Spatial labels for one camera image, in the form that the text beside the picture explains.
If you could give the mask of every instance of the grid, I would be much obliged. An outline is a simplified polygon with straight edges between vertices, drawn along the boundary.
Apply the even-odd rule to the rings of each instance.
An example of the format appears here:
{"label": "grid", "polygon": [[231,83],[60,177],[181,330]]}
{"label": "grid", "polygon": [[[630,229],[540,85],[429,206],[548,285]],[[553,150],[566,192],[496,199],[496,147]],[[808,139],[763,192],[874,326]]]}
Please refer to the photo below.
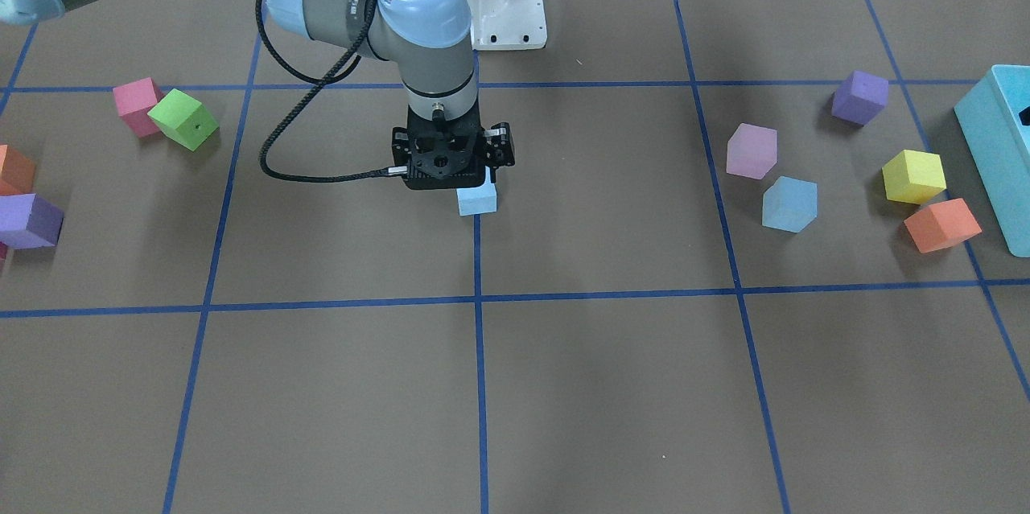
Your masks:
{"label": "grid", "polygon": [[[923,122],[917,112],[909,94],[908,85],[972,85],[976,79],[920,79],[906,80],[895,59],[886,31],[880,22],[880,16],[871,0],[864,0],[868,8],[869,16],[878,31],[883,48],[890,60],[894,77],[890,78],[891,85],[897,85],[904,96],[905,104],[913,121],[919,131],[923,147],[931,150],[930,139],[923,127]],[[261,41],[254,41],[250,60],[249,74],[245,84],[196,84],[177,85],[180,90],[228,90],[229,92],[241,92],[243,94],[243,104],[240,113],[238,130],[233,143],[232,160],[229,166],[229,173],[225,183],[225,193],[221,202],[221,210],[215,235],[214,246],[210,258],[210,268],[203,302],[197,305],[184,306],[157,306],[157,307],[111,307],[111,308],[83,308],[83,309],[37,309],[37,310],[9,310],[0,311],[0,318],[43,318],[43,317],[89,317],[100,315],[140,315],[159,313],[195,313],[199,314],[197,334],[194,343],[190,373],[186,380],[186,388],[182,400],[181,416],[175,440],[173,455],[169,469],[168,485],[164,500],[165,514],[173,511],[173,501],[175,498],[176,481],[178,478],[179,462],[182,455],[183,444],[187,435],[187,426],[193,401],[194,389],[197,382],[198,368],[203,357],[204,337],[207,328],[207,320],[210,313],[238,312],[238,311],[272,311],[290,309],[335,309],[335,308],[375,308],[375,307],[418,307],[442,304],[471,304],[475,306],[475,334],[476,334],[476,359],[477,359],[477,385],[478,385],[478,408],[479,408],[479,473],[480,473],[480,508],[483,514],[489,511],[489,475],[487,455],[487,380],[484,359],[484,337],[483,337],[483,305],[488,303],[504,302],[542,302],[542,301],[585,301],[585,300],[626,300],[626,299],[655,299],[655,298],[692,298],[726,296],[734,297],[743,331],[747,342],[748,352],[751,361],[751,369],[754,377],[754,385],[761,409],[762,420],[765,427],[765,436],[768,443],[768,451],[776,474],[777,486],[780,500],[785,514],[791,512],[790,498],[787,483],[784,479],[783,470],[780,462],[779,451],[775,433],[775,416],[769,411],[766,400],[765,386],[762,379],[761,364],[752,335],[751,321],[748,311],[747,297],[754,295],[771,294],[803,294],[803,293],[837,293],[837,292],[884,292],[884,290],[905,290],[917,288],[978,288],[982,290],[984,299],[991,311],[997,325],[1003,346],[1011,361],[1012,371],[1015,371],[1027,401],[1030,402],[1030,383],[1024,367],[1012,346],[1011,339],[1002,319],[1001,314],[995,304],[992,295],[993,287],[1030,285],[1030,278],[1011,279],[986,279],[977,261],[976,254],[969,242],[965,243],[965,249],[969,262],[975,273],[975,279],[953,280],[953,281],[925,281],[925,282],[894,282],[894,283],[854,283],[854,284],[812,284],[812,285],[791,285],[791,286],[744,286],[737,270],[736,254],[734,252],[733,239],[726,217],[723,205],[723,194],[717,177],[715,156],[712,148],[712,139],[706,123],[705,107],[700,88],[705,87],[760,87],[760,85],[837,85],[837,80],[732,80],[714,81],[699,79],[695,73],[694,60],[691,54],[690,38],[687,34],[687,27],[684,22],[683,11],[680,7],[680,0],[672,0],[671,7],[676,12],[676,19],[683,43],[683,56],[687,67],[689,80],[687,81],[569,81],[569,82],[482,82],[483,90],[493,89],[591,89],[591,88],[680,88],[690,90],[695,103],[696,114],[700,126],[703,148],[708,161],[709,175],[711,178],[712,193],[717,206],[719,221],[722,230],[722,237],[725,244],[726,259],[728,261],[732,286],[710,288],[710,289],[680,289],[680,290],[622,290],[622,292],[595,292],[595,293],[554,293],[554,294],[504,294],[488,295],[483,292],[482,272],[482,221],[477,215],[474,217],[474,292],[473,295],[436,297],[436,298],[411,298],[411,299],[369,299],[369,300],[341,300],[341,301],[300,301],[300,302],[269,302],[269,303],[232,303],[215,304],[212,302],[215,281],[218,275],[218,265],[221,252],[221,243],[226,233],[226,224],[232,204],[234,179],[236,166],[240,156],[240,147],[244,135],[247,113],[250,106],[250,99],[255,90],[299,90],[296,84],[279,84],[279,82],[255,82],[259,56],[261,54]],[[28,36],[23,44],[14,70],[9,81],[3,89],[0,97],[0,114],[3,113],[8,100],[12,94],[40,94],[40,93],[106,93],[111,87],[20,87],[18,85],[19,74],[25,63],[29,49],[35,37],[36,27],[29,30]],[[334,84],[328,90],[372,90],[389,89],[400,90],[400,82],[347,82],[347,84]]]}

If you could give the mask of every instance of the green cube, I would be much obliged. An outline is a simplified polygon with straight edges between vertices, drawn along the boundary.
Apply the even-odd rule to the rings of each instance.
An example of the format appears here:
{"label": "green cube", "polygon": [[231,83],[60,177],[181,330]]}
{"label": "green cube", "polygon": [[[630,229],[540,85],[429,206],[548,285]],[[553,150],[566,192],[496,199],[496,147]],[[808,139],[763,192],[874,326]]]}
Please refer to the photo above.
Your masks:
{"label": "green cube", "polygon": [[190,151],[196,150],[218,130],[218,122],[211,112],[195,97],[179,90],[171,90],[147,115],[165,136],[183,144]]}

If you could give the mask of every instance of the black cable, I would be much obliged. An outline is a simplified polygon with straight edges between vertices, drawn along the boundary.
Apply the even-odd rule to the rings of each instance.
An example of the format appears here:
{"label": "black cable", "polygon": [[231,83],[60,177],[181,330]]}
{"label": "black cable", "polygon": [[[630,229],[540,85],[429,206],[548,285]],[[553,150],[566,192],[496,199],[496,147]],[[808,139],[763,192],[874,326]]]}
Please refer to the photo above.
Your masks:
{"label": "black cable", "polygon": [[[265,33],[265,24],[264,24],[263,9],[262,9],[264,1],[265,0],[258,0],[256,5],[254,7],[255,16],[258,20],[258,30],[262,36],[262,41],[265,42],[265,47],[269,49],[269,53],[272,54],[272,57],[275,57],[276,62],[278,62],[280,66],[286,68],[287,71],[290,71],[290,73],[294,73],[296,70],[293,70],[293,68],[288,67],[288,64],[286,64],[282,60],[282,57],[279,57],[278,53],[276,53],[275,49],[272,47],[271,42],[267,41],[268,34]],[[381,178],[389,176],[388,169],[385,168],[379,170],[372,170],[369,172],[362,172],[357,174],[345,174],[341,176],[302,176],[299,174],[284,174],[282,172],[272,170],[268,166],[268,152],[270,148],[272,148],[273,143],[275,143],[275,141],[279,138],[279,136],[281,136],[282,133],[285,132],[287,128],[289,128],[290,123],[297,119],[297,116],[301,114],[304,108],[306,108],[307,105],[310,104],[312,100],[314,100],[315,96],[318,96],[321,90],[323,90],[327,85],[331,84],[331,82],[338,82],[342,80],[342,78],[347,77],[357,67],[357,63],[360,61],[360,57],[356,57],[354,62],[350,64],[350,67],[348,67],[347,70],[345,70],[343,73],[339,74],[339,76],[335,75],[340,69],[342,69],[342,67],[346,65],[347,61],[350,60],[350,57],[354,56],[354,54],[357,52],[357,48],[359,48],[362,43],[364,43],[366,38],[368,38],[369,30],[372,29],[372,22],[375,20],[375,14],[376,14],[376,0],[367,0],[365,4],[365,24],[362,26],[362,30],[358,31],[357,38],[354,40],[354,43],[350,44],[350,47],[347,48],[346,54],[344,54],[343,57],[340,57],[340,60],[337,61],[336,64],[333,64],[333,67],[330,68],[330,70],[324,74],[324,76],[322,76],[319,79],[311,78],[310,82],[313,82],[314,85],[311,88],[311,90],[308,91],[307,95],[305,95],[303,99],[301,99],[301,101],[298,102],[296,106],[294,106],[294,109],[290,110],[288,114],[286,114],[286,117],[284,117],[282,122],[279,123],[279,126],[276,126],[275,130],[272,130],[272,134],[270,134],[269,137],[265,140],[265,143],[262,144],[261,155],[260,155],[262,172],[271,176],[272,178],[277,178],[279,180],[286,180],[286,181],[352,181],[352,180],[362,180],[365,178]],[[294,73],[294,75],[297,77],[301,77],[302,79],[307,77],[303,76],[303,74],[300,74],[300,72]]]}

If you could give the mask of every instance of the block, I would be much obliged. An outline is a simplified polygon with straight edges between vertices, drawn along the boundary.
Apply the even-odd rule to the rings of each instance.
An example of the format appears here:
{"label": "block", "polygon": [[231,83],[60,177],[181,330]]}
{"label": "block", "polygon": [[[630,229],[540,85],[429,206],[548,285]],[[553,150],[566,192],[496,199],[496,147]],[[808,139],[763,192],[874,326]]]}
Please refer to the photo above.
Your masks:
{"label": "block", "polygon": [[819,187],[814,181],[781,176],[762,196],[762,226],[800,233],[819,215]]}
{"label": "block", "polygon": [[865,126],[887,107],[890,82],[854,70],[833,94],[832,114],[850,123]]}
{"label": "block", "polygon": [[948,187],[940,156],[901,150],[884,165],[887,199],[899,203],[923,204]]}
{"label": "block", "polygon": [[35,179],[35,163],[10,144],[0,146],[0,196],[27,195]]}
{"label": "block", "polygon": [[905,218],[904,226],[922,253],[953,247],[982,232],[963,199],[931,204]]}
{"label": "block", "polygon": [[497,187],[493,183],[493,171],[489,170],[486,181],[475,189],[457,190],[457,213],[461,216],[486,214],[497,210]]}
{"label": "block", "polygon": [[777,132],[743,123],[726,147],[726,172],[761,180],[776,166]]}
{"label": "block", "polygon": [[11,248],[58,244],[64,212],[39,195],[0,197],[0,243]]}
{"label": "block", "polygon": [[114,89],[114,106],[122,122],[126,123],[136,136],[143,138],[161,132],[147,113],[161,102],[165,95],[151,78],[143,78]]}
{"label": "block", "polygon": [[196,150],[215,130],[218,122],[210,111],[190,95],[171,90],[147,115],[157,123],[165,136]]}
{"label": "block", "polygon": [[992,66],[955,105],[1008,251],[1030,258],[1030,66]]}

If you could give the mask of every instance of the yellow cube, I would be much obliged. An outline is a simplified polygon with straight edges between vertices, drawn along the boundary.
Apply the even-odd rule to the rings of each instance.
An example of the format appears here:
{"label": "yellow cube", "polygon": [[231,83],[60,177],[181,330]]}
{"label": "yellow cube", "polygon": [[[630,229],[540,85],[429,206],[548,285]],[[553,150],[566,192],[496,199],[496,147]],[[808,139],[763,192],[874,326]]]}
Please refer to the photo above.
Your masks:
{"label": "yellow cube", "polygon": [[948,184],[940,156],[916,150],[901,150],[884,165],[887,199],[899,203],[923,204],[937,196]]}

